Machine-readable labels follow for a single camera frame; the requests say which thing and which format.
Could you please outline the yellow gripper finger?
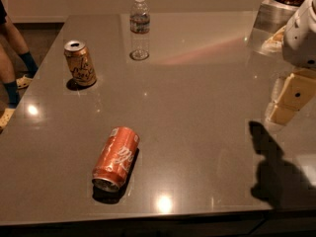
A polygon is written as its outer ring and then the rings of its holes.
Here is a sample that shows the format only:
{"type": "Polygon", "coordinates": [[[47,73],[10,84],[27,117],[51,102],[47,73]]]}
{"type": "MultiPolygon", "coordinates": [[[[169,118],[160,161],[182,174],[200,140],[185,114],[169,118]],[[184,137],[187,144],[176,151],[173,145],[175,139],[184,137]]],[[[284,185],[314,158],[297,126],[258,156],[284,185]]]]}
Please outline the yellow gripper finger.
{"type": "Polygon", "coordinates": [[[271,101],[275,105],[281,105],[281,100],[283,96],[284,86],[285,86],[285,77],[278,77],[275,81],[275,84],[272,89],[271,101]]]}
{"type": "Polygon", "coordinates": [[[316,70],[295,68],[285,80],[281,105],[268,105],[268,121],[287,125],[316,96],[316,70]]]}

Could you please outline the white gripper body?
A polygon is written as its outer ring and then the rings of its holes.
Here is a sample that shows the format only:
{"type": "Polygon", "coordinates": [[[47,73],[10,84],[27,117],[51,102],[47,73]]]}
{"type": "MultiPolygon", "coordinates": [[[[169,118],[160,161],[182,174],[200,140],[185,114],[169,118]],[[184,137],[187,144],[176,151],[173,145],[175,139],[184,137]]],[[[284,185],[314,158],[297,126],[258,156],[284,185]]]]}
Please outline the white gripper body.
{"type": "Polygon", "coordinates": [[[288,20],[283,59],[296,67],[316,68],[316,0],[305,0],[288,20]]]}

